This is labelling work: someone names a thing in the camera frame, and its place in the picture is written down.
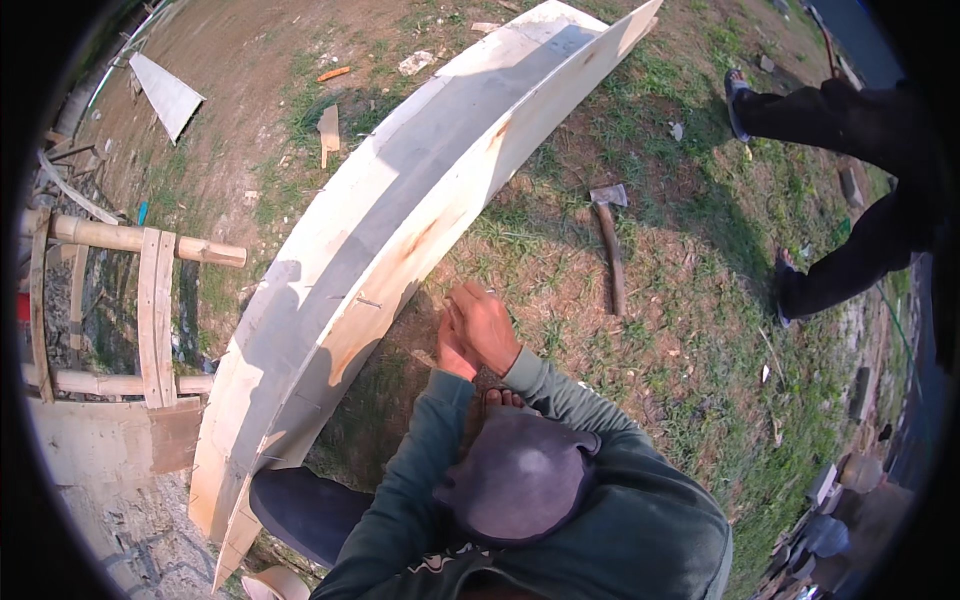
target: man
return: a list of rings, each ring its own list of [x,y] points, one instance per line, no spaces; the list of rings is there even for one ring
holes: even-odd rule
[[[733,135],[819,146],[856,156],[895,175],[897,189],[873,203],[840,248],[805,275],[778,252],[777,308],[783,326],[865,291],[915,252],[933,249],[944,222],[945,192],[930,123],[908,84],[857,91],[837,79],[788,96],[758,94],[739,69],[724,79]]]
[[[348,523],[311,598],[720,598],[732,534],[716,502],[616,405],[524,348],[495,295],[474,282],[450,291],[437,364],[369,509]],[[488,391],[483,431],[454,467],[482,364],[509,389]],[[363,504],[328,484],[324,498],[305,497],[290,480],[323,480],[285,471],[303,473],[261,471],[251,502],[297,548],[299,533],[343,531],[355,515],[344,506]]]

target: black trousers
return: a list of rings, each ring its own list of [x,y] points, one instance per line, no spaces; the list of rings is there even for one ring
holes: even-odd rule
[[[372,493],[355,492],[307,467],[264,468],[250,486],[250,508],[263,527],[326,568],[333,568],[372,503]]]
[[[871,162],[896,176],[897,189],[872,204],[850,238],[813,266],[778,277],[783,316],[820,312],[867,290],[927,252],[943,220],[934,137],[917,94],[907,87],[856,91],[827,80],[788,96],[740,92],[733,109],[746,133],[818,146]]]

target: orange object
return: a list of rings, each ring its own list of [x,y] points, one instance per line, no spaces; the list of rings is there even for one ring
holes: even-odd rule
[[[327,71],[326,73],[323,73],[320,77],[317,78],[317,81],[325,82],[331,77],[336,77],[338,75],[343,75],[344,73],[349,73],[349,72],[350,72],[350,67],[342,66],[339,69],[333,69],[332,71]]]

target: bare foot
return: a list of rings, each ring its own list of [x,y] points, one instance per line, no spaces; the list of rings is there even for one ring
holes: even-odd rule
[[[523,408],[523,398],[520,397],[520,394],[516,392],[511,392],[510,390],[496,390],[490,388],[487,390],[487,394],[484,396],[484,401],[488,406],[514,406],[515,408]]]

